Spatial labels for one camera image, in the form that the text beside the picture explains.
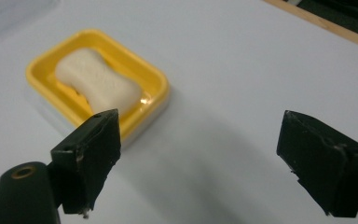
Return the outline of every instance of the screw hole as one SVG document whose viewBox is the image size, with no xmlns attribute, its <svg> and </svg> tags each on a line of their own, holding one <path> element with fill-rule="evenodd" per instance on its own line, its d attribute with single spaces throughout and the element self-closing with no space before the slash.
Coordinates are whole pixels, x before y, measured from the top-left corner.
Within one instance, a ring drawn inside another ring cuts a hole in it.
<svg viewBox="0 0 358 224">
<path fill-rule="evenodd" d="M 32 175 L 35 171 L 35 168 L 33 166 L 24 166 L 19 169 L 17 169 L 15 172 L 11 174 L 11 177 L 13 179 L 23 179 L 25 177 L 28 177 Z"/>
</svg>

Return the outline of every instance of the yellow plastic tray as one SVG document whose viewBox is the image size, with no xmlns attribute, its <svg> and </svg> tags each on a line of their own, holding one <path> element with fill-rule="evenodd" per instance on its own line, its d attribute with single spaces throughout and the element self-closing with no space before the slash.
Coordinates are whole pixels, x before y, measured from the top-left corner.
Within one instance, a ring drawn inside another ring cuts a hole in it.
<svg viewBox="0 0 358 224">
<path fill-rule="evenodd" d="M 120 114 L 122 140 L 158 111 L 159 106 L 166 105 L 170 86 L 156 67 L 101 31 L 84 30 L 34 59 L 26 70 L 29 83 L 76 127 L 92 116 L 90 106 L 82 95 L 61 84 L 54 71 L 61 58 L 80 48 L 97 50 L 113 70 L 134 80 L 143 90 L 140 101 L 125 114 Z"/>
</svg>

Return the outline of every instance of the yellow soap dish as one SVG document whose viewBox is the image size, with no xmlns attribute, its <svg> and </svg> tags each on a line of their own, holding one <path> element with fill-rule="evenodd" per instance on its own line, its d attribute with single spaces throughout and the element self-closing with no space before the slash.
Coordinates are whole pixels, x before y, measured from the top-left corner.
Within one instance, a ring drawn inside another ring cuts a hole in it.
<svg viewBox="0 0 358 224">
<path fill-rule="evenodd" d="M 140 101 L 120 114 L 122 143 L 129 143 L 168 103 L 170 85 L 153 65 L 98 30 L 84 30 L 34 59 L 27 67 L 28 82 L 76 127 L 93 115 L 87 100 L 55 77 L 56 64 L 82 48 L 97 50 L 117 73 L 135 81 L 142 89 Z"/>
</svg>

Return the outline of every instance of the black plastic part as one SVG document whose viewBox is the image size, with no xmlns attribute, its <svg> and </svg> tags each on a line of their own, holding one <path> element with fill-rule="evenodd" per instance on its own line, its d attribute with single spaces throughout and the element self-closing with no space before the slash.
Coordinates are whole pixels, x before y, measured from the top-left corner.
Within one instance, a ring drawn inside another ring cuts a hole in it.
<svg viewBox="0 0 358 224">
<path fill-rule="evenodd" d="M 321 121 L 285 111 L 277 153 L 334 217 L 358 212 L 358 143 Z"/>
<path fill-rule="evenodd" d="M 120 158 L 120 147 L 118 112 L 113 109 L 92 116 L 51 150 L 51 182 L 64 213 L 93 209 Z"/>
<path fill-rule="evenodd" d="M 24 163 L 1 176 L 0 224 L 7 223 L 60 223 L 45 164 Z"/>
</svg>

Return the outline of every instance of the soap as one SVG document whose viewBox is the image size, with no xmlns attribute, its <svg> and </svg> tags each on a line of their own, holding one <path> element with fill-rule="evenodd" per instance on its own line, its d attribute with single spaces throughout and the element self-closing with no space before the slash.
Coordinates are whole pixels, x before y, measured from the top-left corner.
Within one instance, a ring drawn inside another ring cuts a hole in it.
<svg viewBox="0 0 358 224">
<path fill-rule="evenodd" d="M 62 58 L 56 78 L 86 97 L 94 114 L 117 109 L 124 114 L 142 97 L 140 86 L 115 72 L 94 49 L 77 49 Z"/>
</svg>

